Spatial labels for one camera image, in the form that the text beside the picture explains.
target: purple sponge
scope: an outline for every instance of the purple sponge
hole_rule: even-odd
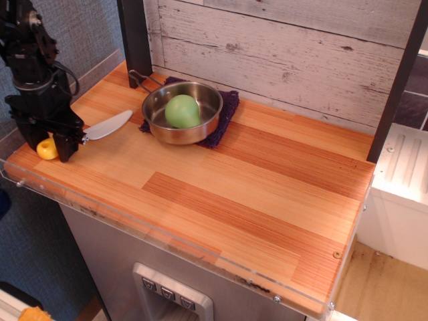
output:
[[[167,80],[165,80],[165,85],[172,84],[174,82],[184,81],[185,80],[183,79],[168,77]],[[209,148],[216,147],[220,143],[220,140],[223,138],[223,135],[226,133],[227,127],[229,126],[229,123],[233,115],[235,114],[236,109],[238,108],[239,95],[237,91],[219,91],[219,93],[221,94],[221,97],[223,97],[223,109],[220,111],[219,125],[213,133],[206,137],[206,139],[198,142],[198,145],[206,146]],[[150,132],[150,126],[148,125],[148,122],[146,120],[144,120],[143,124],[140,127],[140,130],[142,132]]]

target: wooden countertop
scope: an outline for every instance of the wooden countertop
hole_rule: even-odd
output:
[[[121,64],[72,108],[89,126],[127,109],[130,122],[67,163],[24,145],[5,170],[307,315],[324,313],[372,178],[372,137],[241,99],[217,148],[173,146],[139,131],[146,96]]]

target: button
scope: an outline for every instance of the button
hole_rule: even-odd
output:
[[[184,306],[186,309],[195,311],[195,304],[192,301],[182,296],[180,297],[180,300],[181,300],[181,305]]]
[[[146,278],[142,278],[142,284],[149,290],[156,291],[156,284]]]
[[[164,287],[160,287],[160,290],[162,291],[162,295],[164,298],[167,298],[168,300],[175,301],[175,293],[171,290],[168,290]]]

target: yellow object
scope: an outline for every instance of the yellow object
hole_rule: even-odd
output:
[[[52,317],[38,306],[22,311],[18,321],[51,321]]]
[[[56,150],[55,142],[52,137],[49,137],[41,141],[37,146],[37,153],[42,159],[54,159],[58,157],[58,151]]]

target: knife blade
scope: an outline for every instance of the knife blade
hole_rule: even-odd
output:
[[[112,132],[115,132],[120,127],[128,122],[129,118],[132,116],[131,110],[126,110],[117,114],[109,119],[99,122],[92,127],[85,129],[85,136],[83,137],[83,144],[86,144],[89,140],[101,139]]]

